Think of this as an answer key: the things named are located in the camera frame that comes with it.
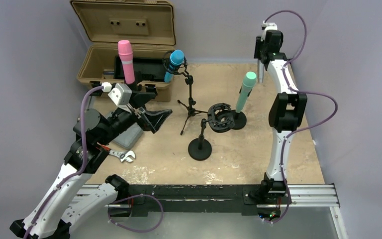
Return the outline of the mint green microphone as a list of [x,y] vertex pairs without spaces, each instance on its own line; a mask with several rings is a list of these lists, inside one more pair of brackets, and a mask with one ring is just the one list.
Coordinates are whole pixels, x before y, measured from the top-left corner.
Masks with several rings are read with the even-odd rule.
[[244,75],[235,107],[236,113],[240,113],[243,110],[246,100],[256,83],[257,74],[255,72],[249,71]]

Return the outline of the blue microphone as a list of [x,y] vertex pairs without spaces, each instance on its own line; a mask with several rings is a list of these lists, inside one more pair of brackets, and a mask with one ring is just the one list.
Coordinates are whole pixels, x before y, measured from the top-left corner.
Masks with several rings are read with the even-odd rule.
[[174,50],[169,56],[169,62],[166,67],[164,82],[169,83],[174,75],[174,72],[182,65],[184,61],[184,53],[182,50]]

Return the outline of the black clip desk stand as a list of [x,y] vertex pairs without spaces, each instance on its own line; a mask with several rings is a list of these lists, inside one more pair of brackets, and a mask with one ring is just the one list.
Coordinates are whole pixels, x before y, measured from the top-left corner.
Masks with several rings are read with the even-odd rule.
[[246,115],[243,112],[237,112],[236,110],[232,111],[232,115],[234,118],[234,126],[233,130],[240,130],[245,127],[247,123]]

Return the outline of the black shock-mount desk stand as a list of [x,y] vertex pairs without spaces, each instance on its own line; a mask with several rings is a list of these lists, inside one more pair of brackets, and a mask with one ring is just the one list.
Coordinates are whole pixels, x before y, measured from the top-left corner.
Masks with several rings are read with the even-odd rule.
[[226,103],[212,105],[207,111],[207,117],[201,120],[200,126],[200,134],[189,143],[188,153],[192,159],[204,161],[212,154],[212,146],[204,137],[206,127],[209,126],[215,133],[224,133],[235,126],[234,116],[230,105]]

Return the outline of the silver grey microphone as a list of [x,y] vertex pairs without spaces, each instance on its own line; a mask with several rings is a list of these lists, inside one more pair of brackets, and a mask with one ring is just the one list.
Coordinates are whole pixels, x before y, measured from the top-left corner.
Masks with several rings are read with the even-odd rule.
[[264,64],[262,63],[262,61],[260,59],[258,59],[257,61],[257,74],[258,74],[258,83],[263,83],[263,80],[264,80]]

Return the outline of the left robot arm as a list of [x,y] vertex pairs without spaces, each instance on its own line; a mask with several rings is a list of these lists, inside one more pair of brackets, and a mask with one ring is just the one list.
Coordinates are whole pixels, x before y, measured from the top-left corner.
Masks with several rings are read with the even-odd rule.
[[74,126],[76,141],[64,158],[60,171],[36,208],[23,219],[13,221],[11,232],[22,239],[68,239],[81,223],[103,206],[124,203],[131,196],[128,183],[120,176],[111,175],[92,194],[72,204],[83,185],[96,173],[109,151],[105,148],[113,139],[138,124],[143,130],[156,133],[172,114],[171,109],[145,109],[153,93],[108,91],[117,109],[106,118],[99,111],[89,109],[89,97],[84,96],[80,116]]

